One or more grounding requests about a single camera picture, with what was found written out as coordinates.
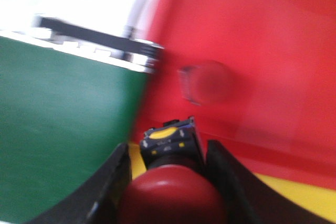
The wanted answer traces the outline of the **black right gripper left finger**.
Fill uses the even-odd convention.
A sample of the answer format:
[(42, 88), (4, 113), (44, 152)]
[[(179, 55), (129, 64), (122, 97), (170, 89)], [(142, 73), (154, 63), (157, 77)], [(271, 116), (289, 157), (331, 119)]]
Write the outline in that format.
[(122, 143), (72, 194), (28, 223), (117, 223), (118, 203), (131, 178), (129, 146)]

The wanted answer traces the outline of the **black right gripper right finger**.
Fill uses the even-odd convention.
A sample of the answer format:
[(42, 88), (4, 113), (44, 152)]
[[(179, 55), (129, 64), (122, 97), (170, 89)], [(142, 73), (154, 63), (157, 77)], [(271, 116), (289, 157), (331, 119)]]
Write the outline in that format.
[(328, 223), (270, 188), (217, 140), (208, 141), (206, 170), (224, 199), (229, 223)]

